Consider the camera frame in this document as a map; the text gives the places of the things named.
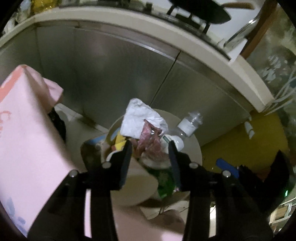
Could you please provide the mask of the beige round trash bin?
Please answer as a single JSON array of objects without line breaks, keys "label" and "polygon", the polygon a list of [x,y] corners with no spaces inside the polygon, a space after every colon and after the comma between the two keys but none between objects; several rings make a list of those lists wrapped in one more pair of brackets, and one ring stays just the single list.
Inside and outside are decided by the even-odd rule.
[{"label": "beige round trash bin", "polygon": [[[175,115],[168,113],[167,111],[154,109],[165,119],[169,128],[176,126],[181,120]],[[109,148],[111,144],[115,142],[115,136],[120,129],[123,117],[120,117],[109,129],[109,133],[105,139],[105,150],[102,157],[102,162],[107,158],[107,154],[111,153]],[[202,153],[197,138],[192,135],[187,139],[186,146],[181,152],[187,154],[191,161],[202,165]],[[134,206],[139,205],[148,208],[160,208],[162,206],[172,205],[180,200],[185,199],[189,192],[177,192],[175,191],[171,196],[164,198],[163,200],[152,199],[151,196],[156,192],[158,188],[157,179],[152,176],[148,169],[168,169],[169,160],[162,163],[156,163],[148,160],[144,154],[142,154],[140,160],[131,158],[127,178],[125,185],[119,191],[111,191],[111,200],[113,205],[119,206]]]}]

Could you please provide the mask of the clear plastic water bottle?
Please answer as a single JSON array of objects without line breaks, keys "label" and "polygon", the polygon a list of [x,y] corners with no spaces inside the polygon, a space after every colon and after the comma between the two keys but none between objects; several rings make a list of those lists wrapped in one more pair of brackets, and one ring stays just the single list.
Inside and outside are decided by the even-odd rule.
[{"label": "clear plastic water bottle", "polygon": [[203,124],[203,117],[198,111],[189,112],[176,126],[168,129],[160,138],[162,151],[169,153],[169,143],[173,141],[178,151],[186,146],[187,139]]}]

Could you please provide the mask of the steel pot lid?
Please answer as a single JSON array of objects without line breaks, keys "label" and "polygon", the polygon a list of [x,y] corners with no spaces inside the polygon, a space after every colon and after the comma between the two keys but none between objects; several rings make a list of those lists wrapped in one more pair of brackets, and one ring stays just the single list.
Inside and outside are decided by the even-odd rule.
[{"label": "steel pot lid", "polygon": [[228,39],[223,47],[230,51],[234,49],[238,44],[240,44],[246,37],[254,30],[256,25],[259,22],[261,13],[258,13],[257,16],[251,19],[245,26],[238,30],[230,39]]}]

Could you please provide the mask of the pink printed tablecloth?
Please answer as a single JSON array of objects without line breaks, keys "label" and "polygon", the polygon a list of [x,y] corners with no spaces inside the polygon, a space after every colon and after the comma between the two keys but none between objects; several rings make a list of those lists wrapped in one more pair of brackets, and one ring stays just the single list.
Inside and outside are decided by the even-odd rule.
[{"label": "pink printed tablecloth", "polygon": [[62,93],[27,65],[18,66],[1,85],[1,203],[24,236],[74,169],[48,117]]}]

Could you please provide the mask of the black gas stove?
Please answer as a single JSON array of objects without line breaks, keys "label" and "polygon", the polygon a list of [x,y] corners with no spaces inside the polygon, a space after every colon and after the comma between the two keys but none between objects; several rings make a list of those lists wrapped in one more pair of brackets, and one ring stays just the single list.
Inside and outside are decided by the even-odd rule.
[{"label": "black gas stove", "polygon": [[214,48],[221,55],[223,55],[228,61],[231,60],[231,58],[226,53],[226,51],[222,50],[222,48],[219,47],[218,44],[216,44],[205,33],[202,33],[202,30],[200,30],[200,25],[198,23],[195,23],[193,20],[189,20],[188,18],[178,14],[176,16],[169,16],[160,11],[155,11],[152,7],[152,3],[143,4],[140,1],[133,1],[131,3],[127,3],[126,8],[129,9],[130,11],[142,13],[144,15],[154,17],[158,20],[165,21],[171,25],[174,25],[175,27],[181,28],[182,30],[188,33],[191,33],[195,37],[199,38],[200,40],[202,40],[203,42],[205,42],[206,44]]}]

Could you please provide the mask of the black frying pan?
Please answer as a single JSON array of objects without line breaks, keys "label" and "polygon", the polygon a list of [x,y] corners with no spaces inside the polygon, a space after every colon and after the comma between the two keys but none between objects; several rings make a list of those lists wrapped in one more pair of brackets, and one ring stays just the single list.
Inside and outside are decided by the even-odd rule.
[{"label": "black frying pan", "polygon": [[218,4],[212,0],[175,0],[170,1],[171,7],[167,11],[167,15],[170,15],[175,8],[181,8],[191,15],[204,20],[210,24],[223,24],[231,20],[231,16],[225,8],[229,9],[250,9],[254,10],[255,7],[252,3],[248,2],[232,2]]}]

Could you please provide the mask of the white tissue paper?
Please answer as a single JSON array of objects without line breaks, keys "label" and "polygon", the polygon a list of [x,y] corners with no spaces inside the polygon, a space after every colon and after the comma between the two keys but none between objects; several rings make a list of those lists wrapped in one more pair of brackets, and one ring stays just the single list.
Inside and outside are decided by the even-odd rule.
[{"label": "white tissue paper", "polygon": [[123,116],[120,134],[125,137],[139,139],[145,120],[155,128],[161,129],[161,133],[168,130],[167,122],[158,112],[138,98],[131,99]]}]

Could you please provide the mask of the red plastic wrapper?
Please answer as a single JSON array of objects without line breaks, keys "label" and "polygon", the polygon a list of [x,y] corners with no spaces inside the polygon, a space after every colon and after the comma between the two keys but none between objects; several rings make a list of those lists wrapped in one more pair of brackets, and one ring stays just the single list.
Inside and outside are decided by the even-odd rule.
[{"label": "red plastic wrapper", "polygon": [[157,128],[147,120],[144,120],[144,126],[137,141],[137,147],[134,150],[136,158],[140,158],[142,154],[154,162],[162,162],[166,158],[166,153],[162,151],[160,135],[161,128]]}]

